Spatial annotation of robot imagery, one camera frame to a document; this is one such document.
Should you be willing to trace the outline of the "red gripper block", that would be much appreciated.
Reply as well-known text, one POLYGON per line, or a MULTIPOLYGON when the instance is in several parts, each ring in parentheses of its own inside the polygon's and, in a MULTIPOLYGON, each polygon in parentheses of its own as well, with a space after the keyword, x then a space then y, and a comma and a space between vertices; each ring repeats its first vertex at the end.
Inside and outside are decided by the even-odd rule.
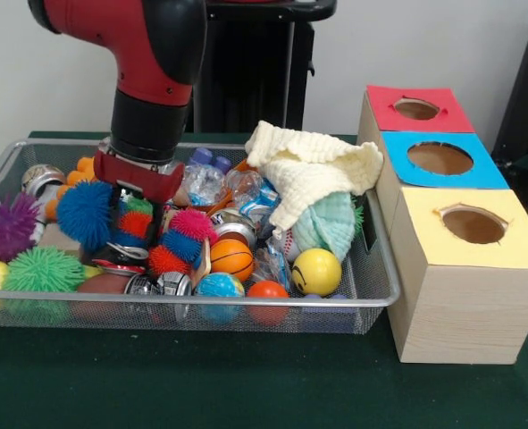
POLYGON ((111 211, 117 211, 123 188, 139 192, 152 202, 153 218, 148 232, 148 245, 155 246, 163 232, 164 204, 180 188, 185 166, 179 161, 168 164, 144 164, 99 150, 94 172, 100 181, 113 185, 109 200, 111 211))

